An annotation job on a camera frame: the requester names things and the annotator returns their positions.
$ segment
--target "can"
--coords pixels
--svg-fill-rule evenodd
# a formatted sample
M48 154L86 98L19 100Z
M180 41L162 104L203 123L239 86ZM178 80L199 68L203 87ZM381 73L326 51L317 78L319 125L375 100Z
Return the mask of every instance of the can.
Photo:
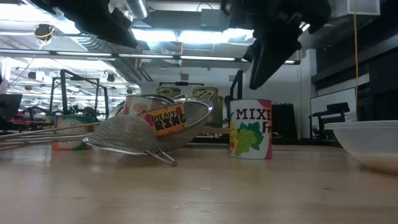
M168 96L170 98L174 98L178 95L181 95L181 89L176 87L157 87L155 88L155 94Z
M94 123L94 118L82 115L56 115L54 119L54 126L56 128L67 128L71 126L81 126L83 124ZM77 134L93 132L93 126L85 126L80 128L64 129L56 131L56 134ZM87 150L91 146L79 141L57 141L52 143L53 150Z
M212 109L211 113L207 117L207 126L217 127L218 126L218 89L215 87L207 87L207 86L199 86L192 88L192 96L200 98L204 94L212 91L214 94L210 98L213 102L214 108Z
M272 158L272 102L269 100L231 101L229 150L231 157Z
M143 119L152 127L157 138L184 130L188 127L182 103L146 111L137 114L137 117Z
M148 99L142 96L129 95L126 96L126 100L124 102L123 114L135 116L139 113L161 107L163 107L163 104L158 101L154 101L152 99Z
M218 97L218 126L223 127L223 109L224 109L224 97Z

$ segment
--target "fluorescent light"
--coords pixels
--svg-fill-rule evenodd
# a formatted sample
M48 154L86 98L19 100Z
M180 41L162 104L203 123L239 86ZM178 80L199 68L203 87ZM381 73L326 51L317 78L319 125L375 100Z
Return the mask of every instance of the fluorescent light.
M79 34L80 30L75 27L73 21L67 20L63 22L56 22L55 26L65 34Z
M149 59L173 59L173 55L149 55L149 54L119 54L119 57L149 58Z
M98 58L98 57L88 57L87 60L105 60L105 61L114 61L116 58Z
M227 29L223 32L223 42L246 41L253 38L253 30Z
M50 98L51 94L43 94L43 93L20 93L24 96L36 96L37 98ZM62 94L54 94L54 98L62 98ZM99 101L103 101L103 95L98 96ZM86 96L86 95L67 95L68 100L71 100L70 98L75 98L77 100L95 100L95 96ZM108 96L109 100L112 99L119 99L119 100L125 100L125 96Z
M289 65L293 65L293 64L295 64L296 63L296 61L293 61L293 60L287 60L286 62L285 62L285 64L289 64Z
M202 57L202 56L181 56L181 59L186 60L216 60L216 61L224 61L224 62L233 62L235 58L229 57Z
M49 55L49 51L45 50L18 50L18 49L0 49L0 53L10 54L36 54L36 55Z
M224 42L221 32L191 30L183 31L178 40L190 44L219 44Z
M91 52L57 52L58 55L68 56L87 56L87 57L110 57L109 53L91 53Z
M171 30L139 30L131 29L137 40L146 42L177 41L177 36Z
M50 22L52 16L29 5L0 4L0 19L22 22Z
M303 32L305 32L308 28L310 28L310 24L306 24L306 25L302 28Z

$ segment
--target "strainer handle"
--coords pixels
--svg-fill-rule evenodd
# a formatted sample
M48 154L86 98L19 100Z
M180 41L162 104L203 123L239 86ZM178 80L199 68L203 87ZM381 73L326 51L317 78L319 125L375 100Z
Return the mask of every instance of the strainer handle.
M175 97L173 97L173 100L179 99L179 98L181 98L181 96L184 96L184 97L185 97L185 100L184 100L184 102L182 102L182 103L187 102L187 100L188 100L188 95L187 95L187 94L180 94L180 95L178 95L178 96L175 96Z
M213 97L214 92L213 91L208 91L207 93L203 94L203 96L201 96L200 98L204 98L204 96L210 95L207 100L210 100L211 97Z
M157 154L154 154L152 152L149 152L148 150L145 150L145 153L152 156L153 158L155 158L157 160L167 163L170 166L177 166L177 162L173 158L171 158L169 155L167 155L164 151L162 151L160 148L157 148L157 151L160 154L160 156L158 156Z

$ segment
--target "table surface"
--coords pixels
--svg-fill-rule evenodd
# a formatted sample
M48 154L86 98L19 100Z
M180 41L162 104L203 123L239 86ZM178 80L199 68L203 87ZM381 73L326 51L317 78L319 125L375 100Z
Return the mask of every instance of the table surface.
M225 146L171 152L178 167L113 152L0 152L1 223L398 223L398 177L343 149L276 146L270 161Z

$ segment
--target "ceiling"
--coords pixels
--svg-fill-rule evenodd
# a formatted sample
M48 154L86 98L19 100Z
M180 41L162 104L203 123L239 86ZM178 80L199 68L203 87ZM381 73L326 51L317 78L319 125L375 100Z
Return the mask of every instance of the ceiling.
M81 34L72 21L53 15L30 5L29 0L0 0L0 49L54 50L68 52L112 52L137 54L196 55L211 57L242 57L248 45L254 39L250 30L226 30L228 21L219 10L220 0L199 2L198 0L147 0L150 9L144 19L133 19L131 34L139 41L136 49L111 44L91 35ZM110 0L109 10L120 9L131 19L131 13L125 0ZM332 19L332 27L342 29L346 20ZM50 41L43 43L33 31L39 24L51 24L55 30ZM308 47L328 44L325 36L330 36L330 29L316 35L315 40L305 37L303 43ZM162 82L175 82L179 78L178 69L241 69L246 71L250 63L215 62L206 60L159 60L139 58L117 58L102 60L87 57L84 60L74 58L4 57L11 71L9 91L24 94L23 105L42 105L46 107L52 78L59 76L60 69L67 69L86 78L99 78L100 83L110 91L111 107L121 102L131 87L140 93L143 82L153 82L151 76ZM27 72L22 71L29 65ZM28 78L28 72L37 72L35 80ZM115 81L107 81L107 75L114 74ZM79 106L92 105L95 89L84 83L67 82L71 95L81 95L81 100L70 100ZM56 100L60 90L55 90Z
M31 49L37 50L55 50L55 51L71 51L71 52L118 52L132 53L141 52L153 54L151 48L146 41L140 40L140 46L137 49L131 49L116 44L102 43L102 40L94 38L94 42L99 42L106 48L89 49L82 42L85 40L92 41L90 36L82 36L80 32L74 29L73 23L59 23L54 17L43 10L37 9L31 5L26 5L26 1L6 1L0 0L0 48L2 49ZM148 27L172 30L176 34L183 30L202 30L201 11L202 9L218 8L217 1L209 4L200 4L197 1L148 1L151 8L150 16L142 21L134 20L132 28L144 30ZM124 0L111 0L109 8L117 7L122 11L126 11L126 2ZM179 18L177 21L184 20L182 16L187 16L184 24L177 24L175 21L165 21L164 16L168 16L170 12L174 12L173 18ZM211 10L207 12L207 16L215 16L220 14L219 10ZM53 24L56 27L55 32L48 42L44 45L38 40L33 31L39 24ZM168 54L197 55L197 56L214 56L214 57L242 57L247 46L253 42L252 39L240 40L232 43L210 42L199 44L195 42L187 42L181 44L176 41L159 40L165 52ZM22 106L41 105L47 107L49 104L49 94L51 91L52 77L59 76L59 70L67 69L86 78L99 78L100 83L109 88L110 98L113 99L111 107L120 103L127 94L127 88L131 87L135 93L140 93L139 86L142 82L152 81L151 77L142 74L142 69L147 68L147 74L155 70L150 68L162 68L160 71L165 72L165 68L179 68L179 60L140 60L140 59L118 59L118 64L107 61L95 60L69 60L57 58L35 58L33 57L6 57L0 58L3 62L7 62L7 67L11 71L10 74L10 93L23 93L24 99ZM207 61L183 61L182 66L185 68L239 68L247 70L250 66L248 63L231 63L231 62L207 62ZM37 78L31 79L27 77L29 72L36 72ZM115 81L108 82L107 74L114 74ZM164 75L163 78L169 81L175 81L170 75ZM67 82L68 94L70 96L78 96L75 100L70 100L71 104L79 106L92 105L92 96L95 95L95 87L87 83ZM55 105L60 104L60 88L54 91ZM99 102L99 109L104 110L103 100Z

